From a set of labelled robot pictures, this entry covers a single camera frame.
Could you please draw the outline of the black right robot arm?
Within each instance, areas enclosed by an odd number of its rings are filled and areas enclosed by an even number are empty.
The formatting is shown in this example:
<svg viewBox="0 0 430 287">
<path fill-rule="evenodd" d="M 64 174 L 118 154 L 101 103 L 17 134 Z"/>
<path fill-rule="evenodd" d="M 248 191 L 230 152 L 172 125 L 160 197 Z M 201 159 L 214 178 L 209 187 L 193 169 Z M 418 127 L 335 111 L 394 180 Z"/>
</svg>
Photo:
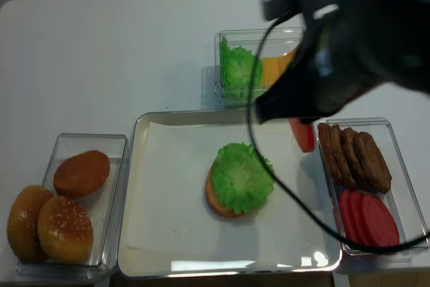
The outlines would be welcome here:
<svg viewBox="0 0 430 287">
<path fill-rule="evenodd" d="M 429 92 L 429 0 L 261 0 L 265 19 L 301 14 L 293 61 L 254 107 L 258 121 L 332 116 L 383 83 Z"/>
</svg>

